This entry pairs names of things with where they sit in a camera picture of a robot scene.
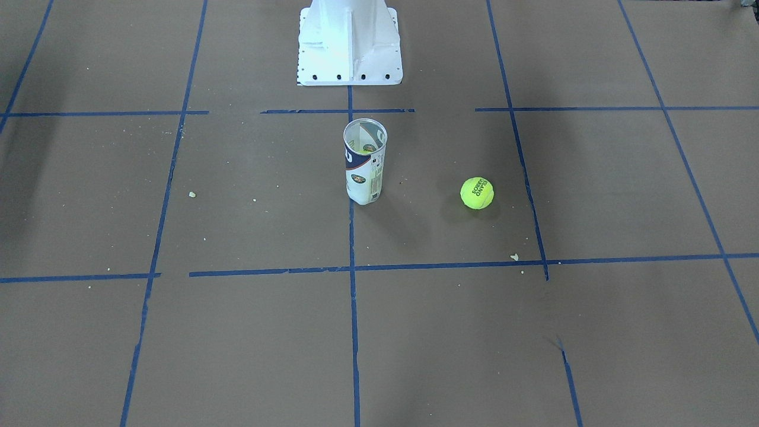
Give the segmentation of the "yellow tennis ball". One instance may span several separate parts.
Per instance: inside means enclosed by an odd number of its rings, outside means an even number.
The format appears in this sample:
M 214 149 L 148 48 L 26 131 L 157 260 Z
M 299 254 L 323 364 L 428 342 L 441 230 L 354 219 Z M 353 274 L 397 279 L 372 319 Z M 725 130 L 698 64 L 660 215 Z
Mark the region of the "yellow tennis ball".
M 495 189 L 488 179 L 472 177 L 466 179 L 460 188 L 459 196 L 465 206 L 472 210 L 487 208 L 495 196 Z

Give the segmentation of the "clear tennis ball can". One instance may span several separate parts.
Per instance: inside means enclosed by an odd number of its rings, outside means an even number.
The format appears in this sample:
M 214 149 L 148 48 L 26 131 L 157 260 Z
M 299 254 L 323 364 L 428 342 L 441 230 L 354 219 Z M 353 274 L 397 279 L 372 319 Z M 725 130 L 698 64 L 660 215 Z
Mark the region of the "clear tennis ball can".
M 387 130 L 377 120 L 355 119 L 345 127 L 343 139 L 347 195 L 358 205 L 376 202 L 382 191 Z M 377 151 L 369 156 L 358 154 L 365 144 L 376 146 Z

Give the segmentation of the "white pillar mount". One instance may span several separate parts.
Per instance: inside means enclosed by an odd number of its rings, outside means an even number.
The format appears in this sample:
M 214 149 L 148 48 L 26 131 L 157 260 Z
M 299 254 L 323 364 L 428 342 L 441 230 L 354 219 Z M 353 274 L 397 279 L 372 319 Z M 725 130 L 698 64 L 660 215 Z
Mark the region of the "white pillar mount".
M 401 84 L 398 14 L 386 2 L 312 1 L 298 22 L 298 85 Z

